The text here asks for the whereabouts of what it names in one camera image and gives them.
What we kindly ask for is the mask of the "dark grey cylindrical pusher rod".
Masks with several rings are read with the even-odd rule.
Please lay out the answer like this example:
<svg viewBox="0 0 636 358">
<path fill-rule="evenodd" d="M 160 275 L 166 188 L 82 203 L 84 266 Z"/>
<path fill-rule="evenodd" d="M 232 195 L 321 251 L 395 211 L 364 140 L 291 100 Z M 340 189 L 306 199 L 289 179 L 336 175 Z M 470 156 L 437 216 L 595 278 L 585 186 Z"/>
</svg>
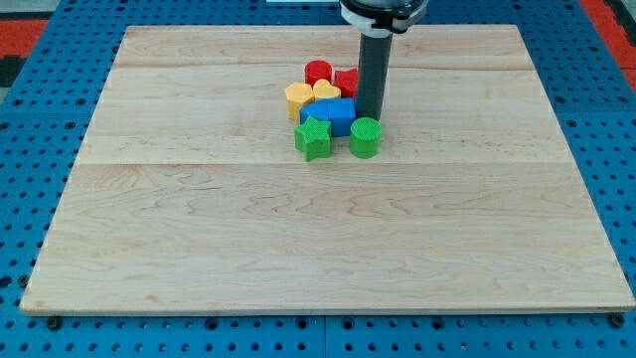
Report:
<svg viewBox="0 0 636 358">
<path fill-rule="evenodd" d="M 381 119 L 392 42 L 392 35 L 384 38 L 361 35 L 356 98 L 359 117 Z"/>
</svg>

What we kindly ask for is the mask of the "black white robot wrist mount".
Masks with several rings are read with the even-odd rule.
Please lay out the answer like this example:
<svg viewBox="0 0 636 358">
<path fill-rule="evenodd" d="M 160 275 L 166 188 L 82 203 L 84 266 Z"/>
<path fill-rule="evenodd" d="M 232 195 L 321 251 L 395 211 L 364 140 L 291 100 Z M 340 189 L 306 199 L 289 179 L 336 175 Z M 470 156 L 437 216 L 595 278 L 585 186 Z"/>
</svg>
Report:
<svg viewBox="0 0 636 358">
<path fill-rule="evenodd" d="M 363 35 L 403 34 L 426 13 L 428 0 L 340 0 L 341 16 Z"/>
</svg>

